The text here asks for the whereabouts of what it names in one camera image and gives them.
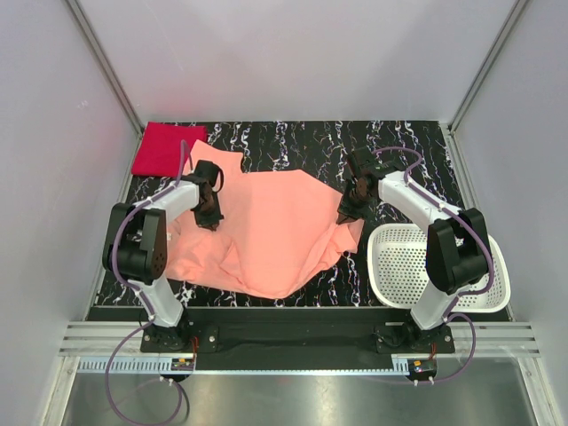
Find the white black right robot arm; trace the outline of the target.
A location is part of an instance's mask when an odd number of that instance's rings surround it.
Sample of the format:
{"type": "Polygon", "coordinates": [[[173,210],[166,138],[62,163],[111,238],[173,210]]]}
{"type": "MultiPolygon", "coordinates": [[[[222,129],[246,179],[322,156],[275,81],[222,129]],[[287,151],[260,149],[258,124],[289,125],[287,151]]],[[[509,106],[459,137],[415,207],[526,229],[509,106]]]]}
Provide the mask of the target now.
{"type": "MultiPolygon", "coordinates": [[[[430,282],[411,310],[414,323],[402,332],[408,349],[424,351],[458,289],[491,268],[485,221],[474,209],[434,212],[422,203],[423,189],[401,171],[385,175],[377,194],[427,234],[430,282]]],[[[219,197],[225,218],[215,231],[198,227],[192,215],[181,220],[171,278],[280,299],[358,249],[363,223],[339,225],[341,194],[301,170],[231,172],[219,197]]]]}

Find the salmon pink t shirt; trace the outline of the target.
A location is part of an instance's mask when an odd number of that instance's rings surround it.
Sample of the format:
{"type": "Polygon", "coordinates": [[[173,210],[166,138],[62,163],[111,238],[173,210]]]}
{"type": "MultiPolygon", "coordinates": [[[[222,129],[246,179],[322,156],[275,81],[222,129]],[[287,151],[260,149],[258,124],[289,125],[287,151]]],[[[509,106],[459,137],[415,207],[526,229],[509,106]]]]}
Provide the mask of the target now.
{"type": "Polygon", "coordinates": [[[358,249],[363,221],[339,225],[340,192],[302,170],[244,173],[243,155],[194,143],[194,161],[224,173],[224,218],[216,231],[185,212],[168,226],[170,280],[270,299],[285,298],[345,252],[358,249]]]}

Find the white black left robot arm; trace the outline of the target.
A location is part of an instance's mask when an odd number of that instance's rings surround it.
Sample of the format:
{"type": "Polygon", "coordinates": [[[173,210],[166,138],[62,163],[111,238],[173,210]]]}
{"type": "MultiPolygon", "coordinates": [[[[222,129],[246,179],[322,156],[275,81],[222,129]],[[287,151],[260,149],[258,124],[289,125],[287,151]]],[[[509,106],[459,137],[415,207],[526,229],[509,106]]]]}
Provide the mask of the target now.
{"type": "Polygon", "coordinates": [[[162,327],[161,341],[172,351],[190,344],[192,330],[180,322],[183,308],[165,275],[167,227],[186,212],[203,218],[208,229],[217,227],[223,218],[217,198],[223,183],[221,177],[190,175],[143,201],[117,203],[111,209],[103,267],[134,291],[151,324],[162,327]]]}

